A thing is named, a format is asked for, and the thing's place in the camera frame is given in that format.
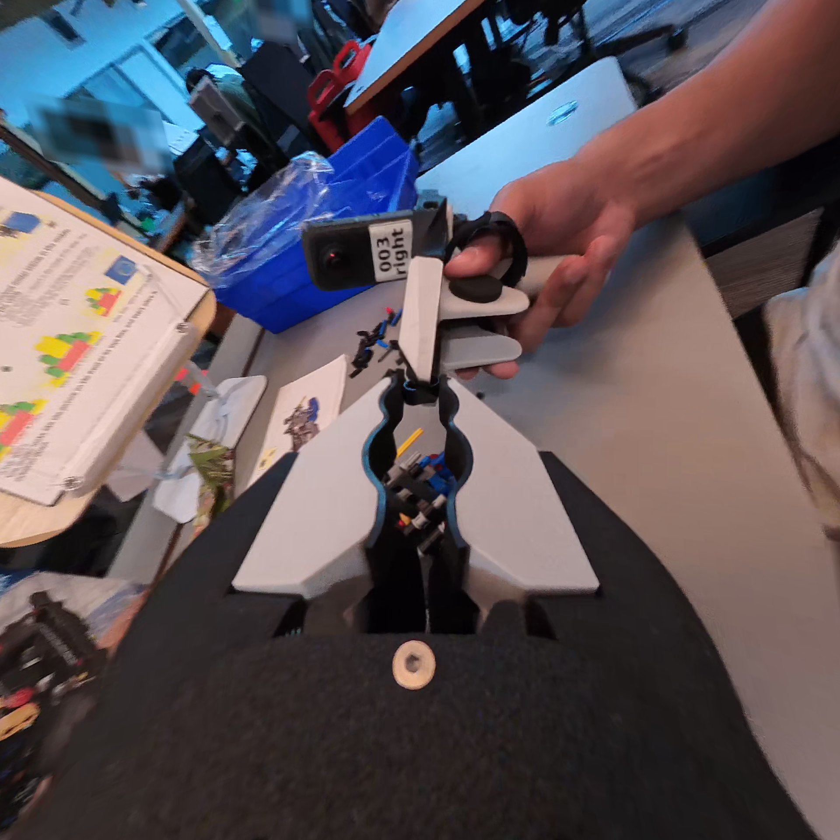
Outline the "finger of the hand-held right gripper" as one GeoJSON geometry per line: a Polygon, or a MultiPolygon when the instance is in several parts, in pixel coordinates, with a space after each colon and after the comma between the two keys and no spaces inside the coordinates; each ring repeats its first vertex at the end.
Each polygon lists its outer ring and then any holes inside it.
{"type": "Polygon", "coordinates": [[[408,270],[397,342],[407,378],[431,386],[439,376],[439,308],[444,284],[444,264],[435,257],[418,256],[408,270]]]}

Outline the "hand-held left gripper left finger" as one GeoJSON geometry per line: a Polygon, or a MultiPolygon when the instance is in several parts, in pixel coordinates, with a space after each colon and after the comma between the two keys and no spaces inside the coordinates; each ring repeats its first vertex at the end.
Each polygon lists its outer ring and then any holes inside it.
{"type": "Polygon", "coordinates": [[[359,630],[354,612],[372,588],[363,546],[377,510],[362,454],[390,383],[373,385],[296,454],[233,579],[237,592],[301,596],[305,632],[359,630]]]}

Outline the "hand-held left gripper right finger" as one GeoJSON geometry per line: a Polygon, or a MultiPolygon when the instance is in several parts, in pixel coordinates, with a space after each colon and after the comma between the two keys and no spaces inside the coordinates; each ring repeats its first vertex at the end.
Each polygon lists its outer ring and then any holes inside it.
{"type": "Polygon", "coordinates": [[[593,595],[599,581],[535,445],[457,381],[455,430],[471,466],[455,493],[469,549],[465,592],[479,623],[498,602],[535,595],[593,595]]]}

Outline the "pile of small lego pins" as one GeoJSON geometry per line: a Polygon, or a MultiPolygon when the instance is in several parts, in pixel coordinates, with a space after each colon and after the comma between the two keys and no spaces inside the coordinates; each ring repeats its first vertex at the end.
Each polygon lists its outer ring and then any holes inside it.
{"type": "Polygon", "coordinates": [[[361,330],[356,333],[359,342],[357,350],[350,361],[349,379],[352,380],[359,376],[369,367],[374,358],[374,351],[377,348],[382,349],[382,354],[377,360],[378,363],[387,360],[392,355],[397,365],[405,363],[398,341],[387,338],[388,330],[394,329],[402,320],[402,316],[403,310],[401,308],[398,310],[387,308],[385,310],[385,318],[376,323],[373,329],[361,330]]]}

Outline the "lego vehicle chassis model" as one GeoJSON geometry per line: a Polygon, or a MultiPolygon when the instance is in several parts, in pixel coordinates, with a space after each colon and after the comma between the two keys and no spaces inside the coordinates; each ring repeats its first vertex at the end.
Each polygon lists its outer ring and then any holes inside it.
{"type": "Polygon", "coordinates": [[[446,376],[426,385],[393,370],[382,384],[375,402],[381,417],[362,449],[364,473],[375,490],[374,524],[364,543],[370,566],[393,564],[400,553],[413,550],[441,558],[452,574],[460,574],[469,547],[459,532],[455,500],[469,477],[472,454],[455,425],[458,399],[446,376]],[[446,437],[437,457],[397,454],[396,427],[405,407],[418,405],[438,409],[446,437]]]}

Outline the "lego instruction booklet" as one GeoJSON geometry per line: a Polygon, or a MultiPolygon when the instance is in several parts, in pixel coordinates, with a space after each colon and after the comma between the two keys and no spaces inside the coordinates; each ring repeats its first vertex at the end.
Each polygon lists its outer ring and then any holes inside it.
{"type": "Polygon", "coordinates": [[[246,488],[284,455],[298,453],[339,416],[349,363],[342,354],[279,389],[246,488]]]}

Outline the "person's right forearm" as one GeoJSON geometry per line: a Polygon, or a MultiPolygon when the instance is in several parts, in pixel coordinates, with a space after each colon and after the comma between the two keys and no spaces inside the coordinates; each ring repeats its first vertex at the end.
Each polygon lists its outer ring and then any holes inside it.
{"type": "Polygon", "coordinates": [[[633,226],[839,131],[839,2],[768,2],[705,69],[576,156],[633,226]]]}

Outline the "lego set box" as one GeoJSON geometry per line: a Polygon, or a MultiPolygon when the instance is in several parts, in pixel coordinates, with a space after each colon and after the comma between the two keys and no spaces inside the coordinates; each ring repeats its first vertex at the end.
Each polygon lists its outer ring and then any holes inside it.
{"type": "Polygon", "coordinates": [[[147,593],[112,577],[2,571],[2,838],[49,787],[147,593]]]}

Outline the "person's right hand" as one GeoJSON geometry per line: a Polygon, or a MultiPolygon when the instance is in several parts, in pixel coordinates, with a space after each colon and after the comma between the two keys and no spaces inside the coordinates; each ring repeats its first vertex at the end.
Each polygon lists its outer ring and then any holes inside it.
{"type": "Polygon", "coordinates": [[[525,353],[579,323],[601,294],[647,211],[644,184],[623,166],[582,154],[503,187],[490,204],[516,225],[529,256],[561,261],[508,328],[525,353]]]}

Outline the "blue plastic bin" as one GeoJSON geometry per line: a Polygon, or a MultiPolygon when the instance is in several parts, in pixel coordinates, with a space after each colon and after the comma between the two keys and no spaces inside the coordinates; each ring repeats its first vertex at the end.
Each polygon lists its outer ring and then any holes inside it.
{"type": "Polygon", "coordinates": [[[301,244],[307,222],[383,214],[415,204],[418,162],[383,117],[324,158],[293,158],[196,241],[192,267],[217,302],[281,333],[361,293],[323,291],[301,244]]]}

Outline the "clear plastic bag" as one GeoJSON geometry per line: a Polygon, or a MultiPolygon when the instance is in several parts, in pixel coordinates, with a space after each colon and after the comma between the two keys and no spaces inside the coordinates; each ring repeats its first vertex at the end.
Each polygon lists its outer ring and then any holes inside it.
{"type": "Polygon", "coordinates": [[[338,218],[359,209],[366,198],[363,178],[342,175],[328,159],[305,152],[201,234],[190,267],[215,290],[234,287],[288,255],[301,243],[306,223],[338,218]]]}

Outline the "floral origami paper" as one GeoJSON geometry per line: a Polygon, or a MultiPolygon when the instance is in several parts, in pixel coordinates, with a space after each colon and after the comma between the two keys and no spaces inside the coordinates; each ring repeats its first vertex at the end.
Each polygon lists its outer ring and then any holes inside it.
{"type": "Polygon", "coordinates": [[[196,532],[225,512],[235,496],[235,455],[231,448],[218,441],[186,436],[188,456],[199,479],[196,509],[196,532]]]}

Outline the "red plastic carrier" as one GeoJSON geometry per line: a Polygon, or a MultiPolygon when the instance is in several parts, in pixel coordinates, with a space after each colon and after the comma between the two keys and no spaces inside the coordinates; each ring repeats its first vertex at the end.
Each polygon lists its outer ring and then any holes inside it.
{"type": "Polygon", "coordinates": [[[336,152],[379,116],[370,104],[354,114],[348,114],[344,107],[371,50],[371,44],[347,41],[332,66],[319,72],[308,88],[308,120],[328,154],[336,152]]]}

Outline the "background work table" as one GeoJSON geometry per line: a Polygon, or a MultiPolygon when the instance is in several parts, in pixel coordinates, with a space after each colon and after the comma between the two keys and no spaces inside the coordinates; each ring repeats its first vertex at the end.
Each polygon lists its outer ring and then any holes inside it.
{"type": "Polygon", "coordinates": [[[344,105],[354,116],[480,10],[483,1],[400,1],[386,16],[344,105]]]}

